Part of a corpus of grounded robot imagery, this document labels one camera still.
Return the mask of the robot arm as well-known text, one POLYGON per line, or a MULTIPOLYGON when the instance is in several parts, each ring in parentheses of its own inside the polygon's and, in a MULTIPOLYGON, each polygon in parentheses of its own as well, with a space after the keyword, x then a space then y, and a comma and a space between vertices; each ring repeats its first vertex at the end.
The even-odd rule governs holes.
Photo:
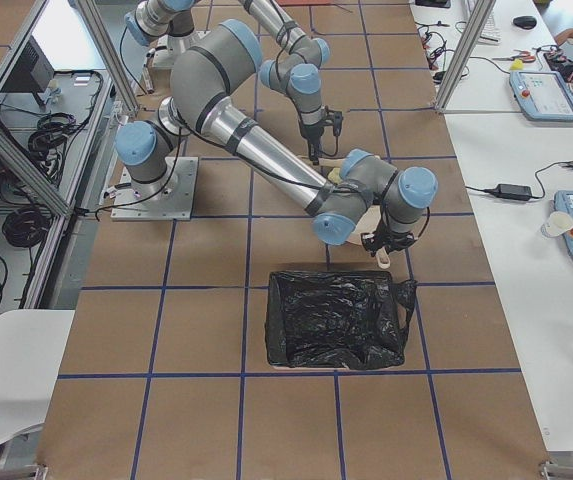
POLYGON ((353 149, 343 159, 337 184, 324 178, 235 107, 231 95, 252 75, 264 82, 268 64, 254 32, 227 19, 182 53, 170 75, 171 94, 155 117, 122 126, 115 149, 144 201, 157 202, 179 182, 166 159, 182 131, 244 161, 312 217, 312 229, 328 245, 342 245, 359 221, 378 206, 376 229, 363 235, 365 250, 404 250, 412 229, 427 214, 438 180, 424 167, 399 169, 353 149))
POLYGON ((295 107, 299 131, 314 163, 324 155, 322 136, 327 127, 341 134, 342 113, 322 101, 319 68, 330 49, 321 38, 309 37, 276 2, 245 1, 250 14, 280 47, 278 58, 264 60, 255 33, 242 21, 220 22, 200 37, 194 27, 192 1, 142 1, 125 15, 127 30, 137 43, 148 46, 164 35, 188 38, 188 47, 171 69, 171 102, 179 119, 194 131, 206 133, 207 117, 251 75, 288 98, 295 107))

